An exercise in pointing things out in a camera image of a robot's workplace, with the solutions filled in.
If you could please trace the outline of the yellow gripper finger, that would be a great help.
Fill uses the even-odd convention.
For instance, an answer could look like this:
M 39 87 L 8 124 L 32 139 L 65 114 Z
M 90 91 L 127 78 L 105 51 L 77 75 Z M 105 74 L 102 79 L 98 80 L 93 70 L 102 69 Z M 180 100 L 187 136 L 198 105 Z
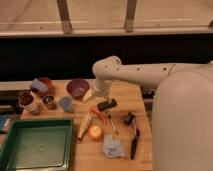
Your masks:
M 89 99 L 93 97 L 93 90 L 89 89 L 85 95 L 83 96 L 83 102 L 87 102 Z

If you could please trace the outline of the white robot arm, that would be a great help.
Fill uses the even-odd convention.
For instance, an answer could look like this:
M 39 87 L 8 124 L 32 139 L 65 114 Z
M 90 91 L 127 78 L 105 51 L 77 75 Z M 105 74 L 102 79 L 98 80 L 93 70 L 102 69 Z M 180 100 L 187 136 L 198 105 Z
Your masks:
M 153 91 L 153 171 L 213 171 L 213 60 L 206 64 L 95 62 L 92 94 L 107 98 L 115 80 Z

